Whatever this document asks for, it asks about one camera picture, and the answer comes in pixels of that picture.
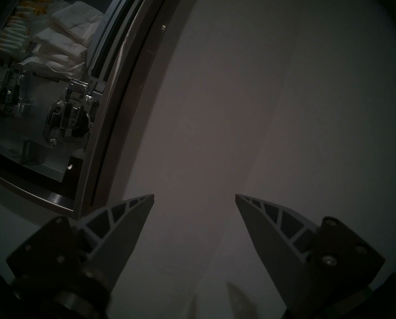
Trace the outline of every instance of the screw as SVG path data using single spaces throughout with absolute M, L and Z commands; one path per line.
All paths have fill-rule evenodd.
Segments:
M 56 261 L 59 264 L 62 264 L 65 261 L 65 258 L 62 255 L 59 255 L 58 257 L 56 257 Z
M 364 246 L 356 246 L 355 249 L 358 252 L 358 254 L 365 255 L 368 253 L 368 250 Z
M 13 295 L 14 295 L 18 300 L 22 300 L 22 296 L 21 296 L 17 291 L 13 291 Z
M 85 96 L 85 102 L 86 102 L 88 105 L 91 105 L 91 104 L 93 104 L 94 99 L 93 99 L 92 96 L 86 95 L 86 96 Z
M 331 255 L 322 256 L 322 261 L 328 266 L 336 266 L 337 263 L 338 263 L 337 259 L 334 256 L 331 256 Z
M 331 225 L 331 226 L 336 226 L 337 225 L 337 222 L 333 221 L 332 219 L 326 219 L 325 223 L 328 224 L 328 225 Z

